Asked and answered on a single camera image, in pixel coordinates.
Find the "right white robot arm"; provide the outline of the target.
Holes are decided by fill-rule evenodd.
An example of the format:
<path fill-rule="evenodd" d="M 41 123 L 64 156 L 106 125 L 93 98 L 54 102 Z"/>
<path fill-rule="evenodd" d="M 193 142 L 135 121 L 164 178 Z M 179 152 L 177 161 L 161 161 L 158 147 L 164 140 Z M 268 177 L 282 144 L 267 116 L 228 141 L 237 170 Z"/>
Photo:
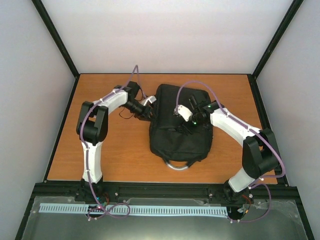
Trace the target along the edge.
<path fill-rule="evenodd" d="M 270 178 L 271 175 L 266 175 L 268 172 L 284 167 L 275 135 L 269 128 L 261 130 L 249 125 L 217 100 L 207 103 L 193 95 L 189 102 L 192 109 L 177 103 L 174 114 L 193 127 L 211 124 L 242 147 L 240 170 L 223 184 L 222 194 L 227 202 L 236 202 L 257 180 Z"/>

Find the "black student backpack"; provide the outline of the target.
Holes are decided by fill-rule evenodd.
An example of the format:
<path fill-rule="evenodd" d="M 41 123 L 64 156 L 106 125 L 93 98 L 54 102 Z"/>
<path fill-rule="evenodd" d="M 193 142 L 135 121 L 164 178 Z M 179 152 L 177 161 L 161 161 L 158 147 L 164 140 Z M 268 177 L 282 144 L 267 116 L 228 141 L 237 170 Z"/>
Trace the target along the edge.
<path fill-rule="evenodd" d="M 161 84 L 156 90 L 154 117 L 149 125 L 150 151 L 176 171 L 184 171 L 194 163 L 204 160 L 212 147 L 213 126 L 186 122 L 174 114 L 176 100 L 192 108 L 189 98 L 199 94 L 206 104 L 211 102 L 207 91 Z"/>

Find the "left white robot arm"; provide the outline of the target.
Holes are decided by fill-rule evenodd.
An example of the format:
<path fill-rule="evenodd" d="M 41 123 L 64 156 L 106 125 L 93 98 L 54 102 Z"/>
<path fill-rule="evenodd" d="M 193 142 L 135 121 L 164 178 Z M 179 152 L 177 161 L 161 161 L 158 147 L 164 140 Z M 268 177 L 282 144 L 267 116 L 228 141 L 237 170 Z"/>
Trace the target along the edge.
<path fill-rule="evenodd" d="M 143 96 L 138 101 L 136 96 L 139 91 L 142 91 L 140 85 L 130 81 L 126 86 L 117 85 L 94 102 L 85 101 L 81 105 L 76 125 L 84 158 L 81 187 L 92 201 L 99 201 L 104 195 L 101 152 L 108 134 L 109 115 L 117 108 L 124 107 L 141 121 L 152 119 L 153 104 L 157 99 L 151 95 Z"/>

